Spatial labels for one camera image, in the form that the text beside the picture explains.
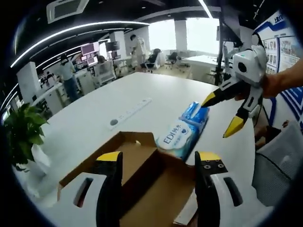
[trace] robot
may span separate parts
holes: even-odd
[[[250,91],[236,116],[232,119],[223,137],[227,138],[243,128],[249,114],[262,102],[262,79],[266,72],[266,52],[263,46],[253,45],[251,49],[233,56],[233,70],[228,69],[231,77],[208,95],[202,107],[209,107],[224,100],[234,98],[245,91]]]

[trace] window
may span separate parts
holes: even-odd
[[[217,26],[219,19],[188,18],[186,20],[187,49],[218,54]]]
[[[100,51],[99,51],[100,55],[102,55],[107,59],[108,57],[107,57],[105,42],[101,43],[99,47],[100,47]]]
[[[175,21],[164,20],[152,23],[148,27],[151,50],[159,48],[160,50],[176,49]]]

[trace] cardboard box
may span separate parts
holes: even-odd
[[[158,151],[152,133],[119,132],[64,177],[60,188],[80,173],[89,172],[100,155],[113,151],[123,152],[121,227],[170,227],[190,223],[196,212],[194,168]],[[190,213],[185,205],[191,206]]]

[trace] green leaves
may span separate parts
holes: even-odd
[[[38,109],[29,104],[22,105],[6,119],[4,127],[7,132],[9,156],[13,166],[26,164],[28,159],[34,161],[31,148],[33,144],[43,144],[41,136],[44,136],[44,133],[41,125],[45,123],[47,121],[38,114]]]

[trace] white flower pot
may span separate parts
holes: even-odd
[[[34,162],[31,160],[28,161],[30,171],[37,176],[47,174],[51,166],[49,157],[42,151],[41,147],[36,144],[32,146],[32,154]]]

